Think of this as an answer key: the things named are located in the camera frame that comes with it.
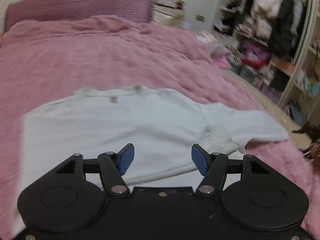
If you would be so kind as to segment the white Nevada long-sleeve shirt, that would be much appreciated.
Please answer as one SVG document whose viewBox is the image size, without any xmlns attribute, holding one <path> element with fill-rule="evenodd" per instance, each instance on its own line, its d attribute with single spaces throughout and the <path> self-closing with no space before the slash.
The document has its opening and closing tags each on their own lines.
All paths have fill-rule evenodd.
<svg viewBox="0 0 320 240">
<path fill-rule="evenodd" d="M 24 115 L 22 135 L 21 190 L 74 153 L 93 159 L 129 143 L 135 147 L 124 177 L 129 187 L 195 189 L 201 175 L 191 158 L 194 144 L 242 159 L 249 142 L 289 138 L 264 111 L 201 104 L 173 89 L 144 86 L 82 89 L 46 103 Z"/>
</svg>

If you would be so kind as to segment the grey plush toy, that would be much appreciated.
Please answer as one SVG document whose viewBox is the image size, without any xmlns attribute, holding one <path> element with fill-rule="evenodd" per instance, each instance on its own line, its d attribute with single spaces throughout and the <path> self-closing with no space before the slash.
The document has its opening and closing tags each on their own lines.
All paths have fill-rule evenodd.
<svg viewBox="0 0 320 240">
<path fill-rule="evenodd" d="M 228 49 L 219 41 L 209 43 L 208 48 L 212 58 L 223 57 L 228 53 Z"/>
</svg>

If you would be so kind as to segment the pink fluffy bed blanket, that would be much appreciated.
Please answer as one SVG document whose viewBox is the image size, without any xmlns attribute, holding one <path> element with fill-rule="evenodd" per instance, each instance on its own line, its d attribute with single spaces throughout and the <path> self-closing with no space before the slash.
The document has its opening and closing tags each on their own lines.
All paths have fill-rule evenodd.
<svg viewBox="0 0 320 240">
<path fill-rule="evenodd" d="M 19 22 L 1 39 L 1 239 L 12 239 L 23 226 L 16 209 L 23 115 L 81 88 L 127 86 L 171 88 L 202 104 L 262 109 L 188 31 L 108 15 Z"/>
</svg>

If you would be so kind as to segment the cream open wardrobe shelf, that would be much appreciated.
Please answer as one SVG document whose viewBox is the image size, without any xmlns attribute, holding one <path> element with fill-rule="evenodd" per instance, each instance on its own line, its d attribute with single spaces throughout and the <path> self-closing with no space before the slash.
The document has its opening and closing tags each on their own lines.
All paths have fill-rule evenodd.
<svg viewBox="0 0 320 240">
<path fill-rule="evenodd" d="M 255 35 L 253 0 L 220 0 L 214 36 L 236 52 L 237 73 L 252 80 L 298 125 L 319 101 L 319 84 L 304 82 L 303 64 L 316 25 L 319 0 L 283 0 L 269 40 Z"/>
</svg>

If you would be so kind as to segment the cluttered bedside table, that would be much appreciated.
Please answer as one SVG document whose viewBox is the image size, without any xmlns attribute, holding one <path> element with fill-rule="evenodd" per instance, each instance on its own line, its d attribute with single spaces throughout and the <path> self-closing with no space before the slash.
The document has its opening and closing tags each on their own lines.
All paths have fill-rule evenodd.
<svg viewBox="0 0 320 240">
<path fill-rule="evenodd" d="M 181 28 L 184 22 L 183 0 L 155 0 L 152 23 Z"/>
</svg>

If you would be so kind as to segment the purple quilted headboard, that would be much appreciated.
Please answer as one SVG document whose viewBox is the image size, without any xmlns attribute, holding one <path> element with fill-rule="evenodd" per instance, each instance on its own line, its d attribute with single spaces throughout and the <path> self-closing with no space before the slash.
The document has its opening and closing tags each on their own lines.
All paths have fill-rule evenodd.
<svg viewBox="0 0 320 240">
<path fill-rule="evenodd" d="M 114 15 L 137 23 L 153 18 L 153 0 L 22 0 L 8 5 L 4 31 L 23 20 L 80 20 L 95 15 Z"/>
</svg>

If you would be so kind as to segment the white hanging jacket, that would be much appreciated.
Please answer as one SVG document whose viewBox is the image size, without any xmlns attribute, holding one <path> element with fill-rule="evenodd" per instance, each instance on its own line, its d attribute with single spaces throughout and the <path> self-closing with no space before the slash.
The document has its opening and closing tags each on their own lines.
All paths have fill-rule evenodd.
<svg viewBox="0 0 320 240">
<path fill-rule="evenodd" d="M 272 22 L 278 17 L 283 0 L 253 0 L 251 18 L 253 18 L 256 37 L 269 40 Z"/>
</svg>

